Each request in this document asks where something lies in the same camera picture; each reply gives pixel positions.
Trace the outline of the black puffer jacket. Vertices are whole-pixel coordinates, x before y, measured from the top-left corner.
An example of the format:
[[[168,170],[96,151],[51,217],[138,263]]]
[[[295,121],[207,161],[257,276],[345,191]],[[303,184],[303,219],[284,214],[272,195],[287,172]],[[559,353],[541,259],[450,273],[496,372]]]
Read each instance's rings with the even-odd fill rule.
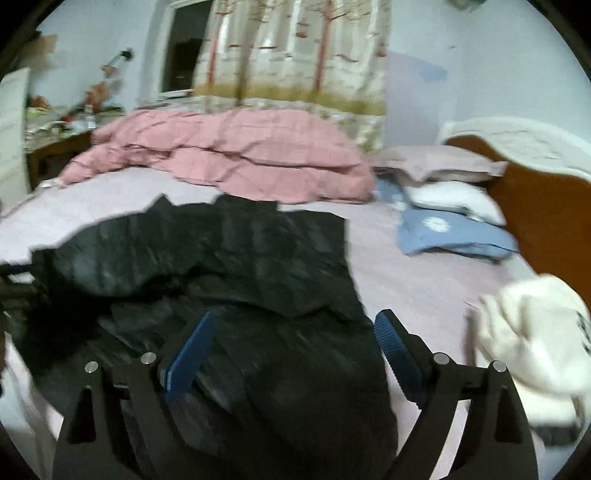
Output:
[[[211,350],[169,408],[207,479],[381,479],[397,418],[346,253],[329,212],[161,197],[34,250],[44,295],[13,343],[65,418],[88,362],[124,365],[211,313]]]

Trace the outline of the dark grey folded garment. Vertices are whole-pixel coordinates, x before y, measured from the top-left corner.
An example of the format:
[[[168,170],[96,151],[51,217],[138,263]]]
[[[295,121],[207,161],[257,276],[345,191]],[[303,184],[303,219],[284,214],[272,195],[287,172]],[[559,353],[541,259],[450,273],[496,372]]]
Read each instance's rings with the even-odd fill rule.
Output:
[[[532,423],[531,430],[546,447],[564,447],[577,443],[589,426],[588,420],[575,419],[567,423]]]

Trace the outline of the white cabinet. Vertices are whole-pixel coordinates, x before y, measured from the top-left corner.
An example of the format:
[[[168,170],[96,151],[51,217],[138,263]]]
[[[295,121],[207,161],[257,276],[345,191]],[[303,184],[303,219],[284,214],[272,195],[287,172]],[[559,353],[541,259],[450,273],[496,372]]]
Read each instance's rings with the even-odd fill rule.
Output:
[[[1,210],[8,210],[29,193],[24,152],[25,116],[30,69],[6,75],[0,91],[0,198]]]

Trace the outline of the cream folded garment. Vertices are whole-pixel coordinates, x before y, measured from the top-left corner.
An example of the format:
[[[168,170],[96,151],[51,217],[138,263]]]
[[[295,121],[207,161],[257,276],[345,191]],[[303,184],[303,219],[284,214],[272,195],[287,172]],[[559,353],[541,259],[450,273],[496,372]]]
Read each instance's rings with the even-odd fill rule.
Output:
[[[543,274],[482,296],[473,331],[476,364],[507,366],[531,426],[590,419],[590,313],[567,283]]]

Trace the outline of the cluttered wooden desk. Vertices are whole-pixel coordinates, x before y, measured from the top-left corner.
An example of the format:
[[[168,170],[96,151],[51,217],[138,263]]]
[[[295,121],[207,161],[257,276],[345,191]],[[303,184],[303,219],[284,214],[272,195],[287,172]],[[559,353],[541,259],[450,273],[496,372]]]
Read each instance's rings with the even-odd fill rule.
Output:
[[[118,87],[117,81],[103,80],[69,107],[52,106],[43,96],[27,99],[24,152],[31,189],[57,177],[73,157],[86,151],[94,130],[124,115],[124,108],[113,101]]]

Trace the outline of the pink floral bedsheet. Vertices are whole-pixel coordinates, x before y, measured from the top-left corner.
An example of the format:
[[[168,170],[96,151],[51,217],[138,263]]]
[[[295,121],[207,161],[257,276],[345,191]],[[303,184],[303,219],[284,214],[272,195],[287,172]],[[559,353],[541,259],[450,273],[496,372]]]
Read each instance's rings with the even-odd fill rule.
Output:
[[[211,203],[224,194],[146,168],[127,168],[65,188],[50,189],[13,211],[1,223],[1,260],[26,263],[36,249],[55,247],[76,232],[106,219],[146,210],[157,199],[174,205]],[[409,333],[429,349],[464,364],[464,320],[468,305],[498,292],[504,279],[489,263],[450,254],[409,257],[394,244],[394,224],[385,206],[311,202],[283,211],[329,212],[346,221],[346,261],[367,318],[391,310]],[[397,458],[421,410],[408,401],[381,350],[391,407],[397,418]],[[29,369],[8,341],[1,375],[1,421],[31,443],[34,478],[54,478],[53,463],[64,418],[37,387]],[[431,477],[449,479],[470,402],[458,404],[447,442]]]

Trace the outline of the blue flower pillow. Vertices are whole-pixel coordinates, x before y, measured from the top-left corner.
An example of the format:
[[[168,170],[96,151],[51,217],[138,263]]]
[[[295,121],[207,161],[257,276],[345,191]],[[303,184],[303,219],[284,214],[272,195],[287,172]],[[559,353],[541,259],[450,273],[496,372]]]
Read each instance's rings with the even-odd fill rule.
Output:
[[[504,229],[468,216],[414,206],[394,175],[378,178],[378,195],[397,212],[397,242],[406,255],[446,251],[500,261],[519,252],[518,241]]]

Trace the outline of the white pillow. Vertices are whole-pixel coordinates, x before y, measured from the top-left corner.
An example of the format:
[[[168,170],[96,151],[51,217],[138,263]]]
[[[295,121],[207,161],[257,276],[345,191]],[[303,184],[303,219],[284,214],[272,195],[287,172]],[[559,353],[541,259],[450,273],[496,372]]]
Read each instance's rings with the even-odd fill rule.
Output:
[[[472,184],[441,181],[403,189],[416,207],[458,213],[496,226],[506,225],[497,202],[483,188]]]

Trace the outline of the white and wood headboard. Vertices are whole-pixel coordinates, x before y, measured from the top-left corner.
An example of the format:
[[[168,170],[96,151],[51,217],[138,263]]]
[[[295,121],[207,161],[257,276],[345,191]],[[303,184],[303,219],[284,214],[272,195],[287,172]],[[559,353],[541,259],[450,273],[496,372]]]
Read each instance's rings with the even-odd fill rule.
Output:
[[[542,121],[511,116],[448,121],[438,141],[506,161],[487,190],[499,204],[521,259],[590,302],[590,142]]]

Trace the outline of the pink plaid duvet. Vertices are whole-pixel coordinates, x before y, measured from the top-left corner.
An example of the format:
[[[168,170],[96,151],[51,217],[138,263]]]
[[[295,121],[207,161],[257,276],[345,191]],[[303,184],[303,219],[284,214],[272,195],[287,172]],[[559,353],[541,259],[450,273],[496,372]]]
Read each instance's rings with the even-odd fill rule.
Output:
[[[97,130],[62,170],[64,185],[128,167],[257,201],[366,203],[375,175],[334,123],[301,110],[218,114],[136,110]]]

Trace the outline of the mauve pillow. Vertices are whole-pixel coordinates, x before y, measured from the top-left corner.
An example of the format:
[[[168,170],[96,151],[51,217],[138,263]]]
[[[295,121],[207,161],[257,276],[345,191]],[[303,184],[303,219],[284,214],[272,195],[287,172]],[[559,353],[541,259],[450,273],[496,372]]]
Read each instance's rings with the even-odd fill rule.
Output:
[[[504,175],[508,163],[450,145],[398,146],[370,156],[379,173],[393,173],[414,183],[482,183]]]

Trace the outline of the dark window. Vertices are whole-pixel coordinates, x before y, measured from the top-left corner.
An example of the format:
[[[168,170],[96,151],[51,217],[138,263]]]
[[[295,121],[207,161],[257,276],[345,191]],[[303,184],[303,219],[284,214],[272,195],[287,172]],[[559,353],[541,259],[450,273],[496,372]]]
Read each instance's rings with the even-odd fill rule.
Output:
[[[159,94],[182,97],[192,89],[211,7],[212,1],[177,1],[168,7],[170,21],[164,30]]]

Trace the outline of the tree print curtain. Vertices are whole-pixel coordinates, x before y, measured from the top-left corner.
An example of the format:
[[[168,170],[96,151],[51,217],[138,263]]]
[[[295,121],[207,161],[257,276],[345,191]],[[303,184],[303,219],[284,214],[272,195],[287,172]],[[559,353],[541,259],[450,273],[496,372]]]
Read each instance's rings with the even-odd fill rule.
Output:
[[[391,33],[389,1],[215,1],[190,107],[305,110],[360,149],[382,149]]]

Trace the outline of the pink wall lamp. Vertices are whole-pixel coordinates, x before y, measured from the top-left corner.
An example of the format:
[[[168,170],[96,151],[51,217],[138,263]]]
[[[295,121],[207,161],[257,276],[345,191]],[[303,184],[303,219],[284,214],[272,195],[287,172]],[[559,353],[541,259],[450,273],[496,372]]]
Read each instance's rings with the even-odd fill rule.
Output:
[[[109,79],[113,77],[120,68],[121,64],[131,61],[133,57],[134,52],[131,48],[121,50],[111,60],[101,66],[101,71],[104,78]]]

